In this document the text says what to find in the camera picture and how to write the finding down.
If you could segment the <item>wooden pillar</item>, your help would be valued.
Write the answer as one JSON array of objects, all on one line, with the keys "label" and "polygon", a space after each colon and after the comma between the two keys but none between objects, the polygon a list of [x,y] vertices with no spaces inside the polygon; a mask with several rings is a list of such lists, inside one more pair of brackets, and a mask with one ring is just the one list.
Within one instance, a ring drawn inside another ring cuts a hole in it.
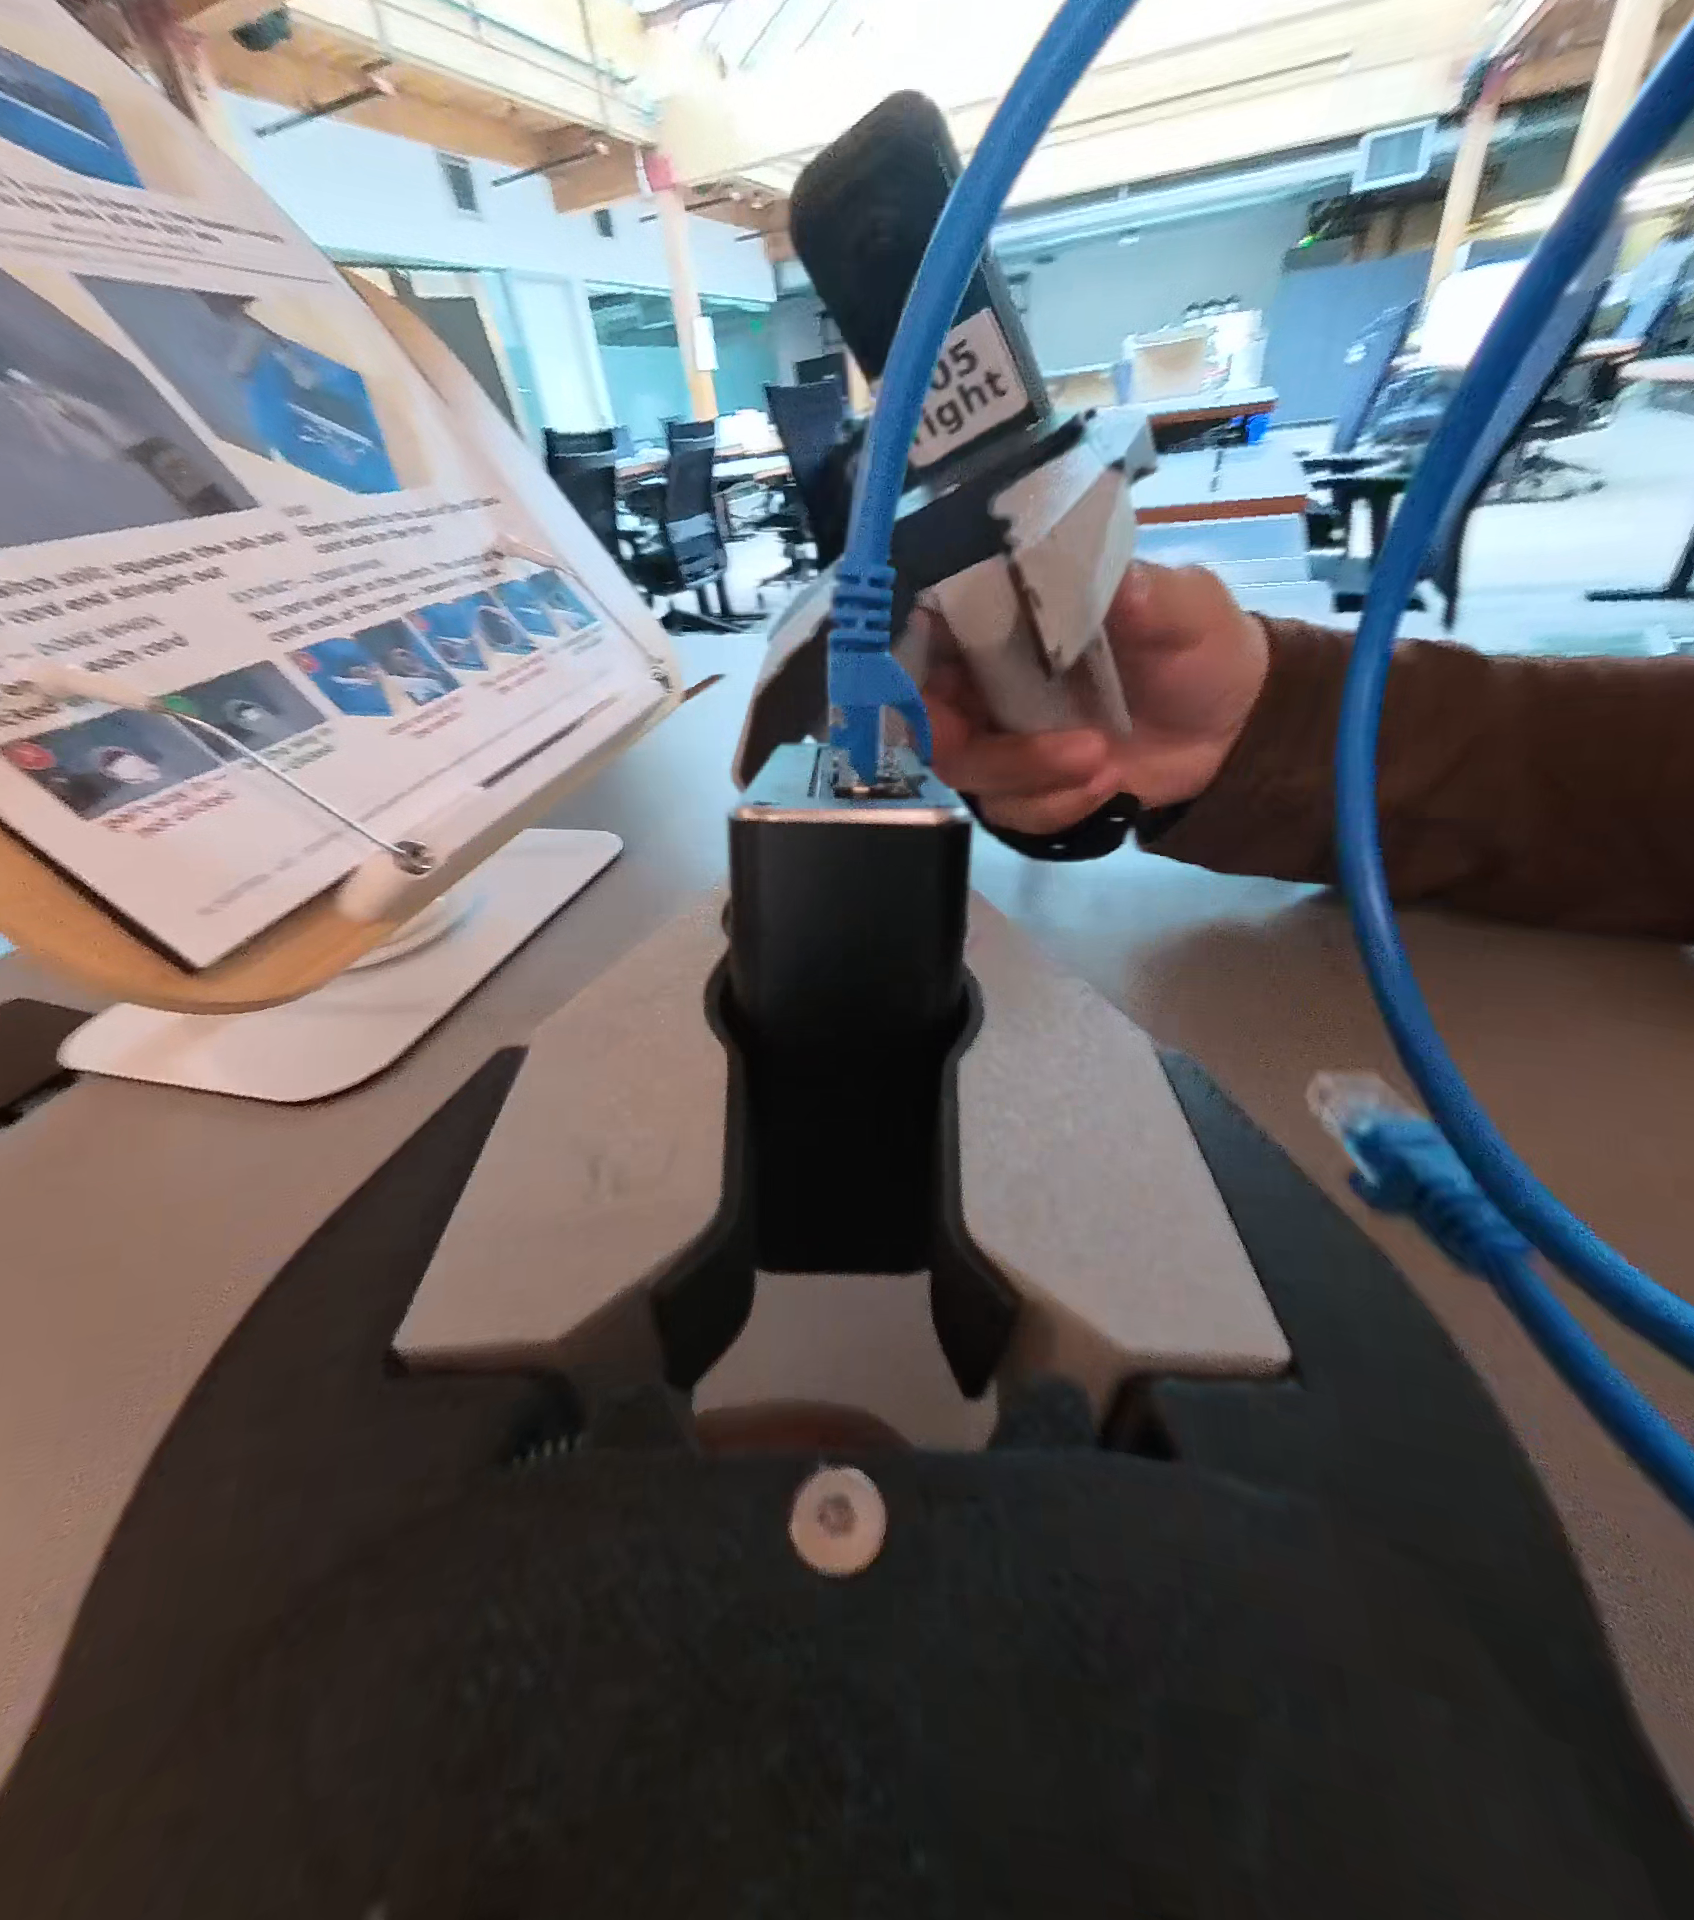
[{"label": "wooden pillar", "polygon": [[680,183],[660,144],[640,150],[640,175],[644,175],[644,201],[655,201],[660,236],[663,236],[673,331],[674,331],[674,362],[680,362],[680,382],[688,382],[688,423],[719,423],[716,366],[703,362],[710,311],[703,311],[703,277],[697,277],[697,250],[688,250],[688,197],[680,197]]}]

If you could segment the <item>printed instruction sheet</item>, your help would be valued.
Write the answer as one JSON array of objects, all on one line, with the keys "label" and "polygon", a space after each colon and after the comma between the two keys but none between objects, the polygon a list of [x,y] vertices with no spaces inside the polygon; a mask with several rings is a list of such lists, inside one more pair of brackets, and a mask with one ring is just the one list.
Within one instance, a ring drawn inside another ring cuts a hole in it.
[{"label": "printed instruction sheet", "polygon": [[179,970],[674,704],[602,540],[60,9],[0,9],[0,827]]}]

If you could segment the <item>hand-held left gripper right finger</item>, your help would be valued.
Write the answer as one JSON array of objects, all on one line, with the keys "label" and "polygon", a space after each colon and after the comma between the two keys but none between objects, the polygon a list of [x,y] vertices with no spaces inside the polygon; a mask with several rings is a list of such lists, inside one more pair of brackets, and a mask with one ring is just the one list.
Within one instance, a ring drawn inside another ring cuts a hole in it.
[{"label": "hand-held left gripper right finger", "polygon": [[969,1405],[1290,1374],[1153,1037],[982,897],[931,1113],[931,1332]]}]

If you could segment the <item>black office chair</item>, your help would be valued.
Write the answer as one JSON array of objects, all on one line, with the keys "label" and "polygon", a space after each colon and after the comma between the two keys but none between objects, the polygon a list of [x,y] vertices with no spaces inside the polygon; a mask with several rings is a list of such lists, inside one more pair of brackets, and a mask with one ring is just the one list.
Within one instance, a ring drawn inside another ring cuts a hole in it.
[{"label": "black office chair", "polygon": [[625,550],[625,582],[644,593],[673,635],[745,635],[764,610],[735,610],[728,585],[728,528],[716,495],[716,423],[663,424],[660,517]]},{"label": "black office chair", "polygon": [[766,585],[806,585],[847,550],[857,423],[847,413],[847,382],[833,370],[766,382],[764,399],[789,459],[789,506],[775,512],[789,567],[766,573]]},{"label": "black office chair", "polygon": [[615,424],[579,424],[540,431],[540,459],[549,459],[549,484],[558,486],[558,498],[584,517],[584,528],[602,540],[602,554],[624,567],[624,447]]}]

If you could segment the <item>person's right hand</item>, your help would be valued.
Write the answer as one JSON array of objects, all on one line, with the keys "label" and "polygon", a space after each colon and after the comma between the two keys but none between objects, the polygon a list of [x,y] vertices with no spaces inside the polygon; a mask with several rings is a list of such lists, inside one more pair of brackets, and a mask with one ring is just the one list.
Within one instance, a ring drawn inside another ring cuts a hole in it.
[{"label": "person's right hand", "polygon": [[931,774],[987,827],[1063,835],[1108,798],[1186,804],[1213,786],[1266,691],[1266,628],[1205,567],[1135,558],[1108,601],[1129,733],[1001,733],[954,639],[931,628]]}]

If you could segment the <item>person's right forearm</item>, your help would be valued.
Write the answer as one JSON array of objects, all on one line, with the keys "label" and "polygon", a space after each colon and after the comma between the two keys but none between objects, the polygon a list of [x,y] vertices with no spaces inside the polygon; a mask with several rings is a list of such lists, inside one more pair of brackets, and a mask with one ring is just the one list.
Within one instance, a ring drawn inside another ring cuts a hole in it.
[{"label": "person's right forearm", "polygon": [[[1335,883],[1335,724],[1354,635],[1266,623],[1266,691],[1193,804],[1141,849]],[[1519,659],[1408,639],[1379,733],[1379,827],[1404,910],[1694,945],[1694,655]]]}]

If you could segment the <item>black network switch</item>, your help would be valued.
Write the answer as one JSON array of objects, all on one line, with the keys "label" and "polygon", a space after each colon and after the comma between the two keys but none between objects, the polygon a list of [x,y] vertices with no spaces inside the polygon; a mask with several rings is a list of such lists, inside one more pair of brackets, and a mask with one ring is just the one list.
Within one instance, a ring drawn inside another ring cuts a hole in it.
[{"label": "black network switch", "polygon": [[921,1272],[945,1221],[945,1076],[969,1028],[969,808],[900,760],[833,786],[781,744],[734,808],[728,1026],[764,1272]]}]

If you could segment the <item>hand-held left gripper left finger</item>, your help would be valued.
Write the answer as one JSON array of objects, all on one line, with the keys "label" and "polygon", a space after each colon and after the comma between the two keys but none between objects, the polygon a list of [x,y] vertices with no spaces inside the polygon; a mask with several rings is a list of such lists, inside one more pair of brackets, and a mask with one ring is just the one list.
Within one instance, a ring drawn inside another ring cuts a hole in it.
[{"label": "hand-held left gripper left finger", "polygon": [[719,1365],[753,1305],[728,954],[728,897],[697,897],[537,1026],[401,1309],[411,1374],[697,1390]]}]

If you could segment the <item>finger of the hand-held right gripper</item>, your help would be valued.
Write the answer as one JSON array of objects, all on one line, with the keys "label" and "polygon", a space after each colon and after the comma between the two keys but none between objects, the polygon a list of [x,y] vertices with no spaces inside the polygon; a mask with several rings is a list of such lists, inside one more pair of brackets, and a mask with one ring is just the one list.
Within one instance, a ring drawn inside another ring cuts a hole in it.
[{"label": "finger of the hand-held right gripper", "polygon": [[828,635],[833,635],[833,573],[818,573],[764,628],[766,655],[745,706],[734,786],[749,786],[775,751],[828,733]]},{"label": "finger of the hand-held right gripper", "polygon": [[921,506],[921,601],[1001,733],[1129,733],[1108,601],[1135,558],[1144,423],[1063,423],[1018,462]]}]

